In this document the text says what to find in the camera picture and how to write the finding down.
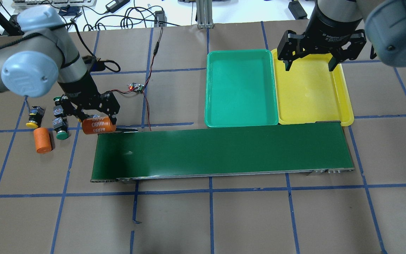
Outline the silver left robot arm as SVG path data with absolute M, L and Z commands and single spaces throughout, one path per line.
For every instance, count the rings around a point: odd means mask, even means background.
M 19 13 L 17 21 L 23 37 L 0 46 L 0 93 L 37 98 L 58 83 L 67 115 L 83 121 L 84 110 L 97 110 L 116 124 L 119 102 L 111 91 L 98 91 L 59 14 L 39 5 Z

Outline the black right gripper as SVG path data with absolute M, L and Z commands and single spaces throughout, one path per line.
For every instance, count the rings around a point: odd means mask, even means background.
M 355 60 L 367 43 L 365 31 L 358 29 L 363 17 L 357 4 L 315 4 L 306 30 L 284 32 L 277 46 L 277 59 L 291 69 L 293 61 L 309 54 L 331 54 L 328 70 L 345 60 Z

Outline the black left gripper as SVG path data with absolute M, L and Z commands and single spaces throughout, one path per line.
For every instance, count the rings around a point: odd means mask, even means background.
M 73 115 L 78 122 L 85 120 L 85 110 L 97 110 L 106 114 L 112 125 L 117 123 L 117 114 L 120 110 L 120 104 L 112 92 L 103 94 L 96 93 L 72 98 L 71 94 L 65 94 L 66 98 L 61 99 L 61 104 L 68 116 Z

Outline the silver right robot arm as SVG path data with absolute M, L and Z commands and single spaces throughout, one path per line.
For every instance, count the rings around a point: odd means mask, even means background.
M 277 59 L 289 71 L 311 54 L 331 54 L 329 71 L 355 60 L 367 42 L 370 58 L 391 67 L 406 67 L 406 0 L 317 0 L 303 34 L 287 30 Z

